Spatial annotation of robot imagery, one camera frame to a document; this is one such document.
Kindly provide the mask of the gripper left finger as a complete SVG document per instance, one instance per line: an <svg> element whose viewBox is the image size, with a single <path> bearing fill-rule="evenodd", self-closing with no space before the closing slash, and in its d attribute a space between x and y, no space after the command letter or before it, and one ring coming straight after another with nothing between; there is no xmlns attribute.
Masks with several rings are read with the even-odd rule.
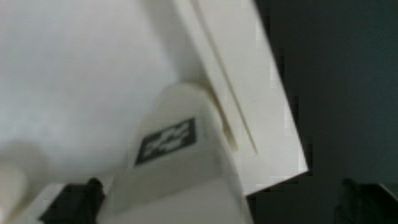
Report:
<svg viewBox="0 0 398 224"><path fill-rule="evenodd" d="M98 178L85 183L50 184L28 205L23 224L98 224L103 201Z"/></svg>

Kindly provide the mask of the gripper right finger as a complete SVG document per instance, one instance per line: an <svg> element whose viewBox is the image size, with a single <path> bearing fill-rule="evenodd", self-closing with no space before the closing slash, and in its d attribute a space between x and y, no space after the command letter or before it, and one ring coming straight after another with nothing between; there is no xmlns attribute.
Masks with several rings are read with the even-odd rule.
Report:
<svg viewBox="0 0 398 224"><path fill-rule="evenodd" d="M334 224L398 224L398 183L341 181Z"/></svg>

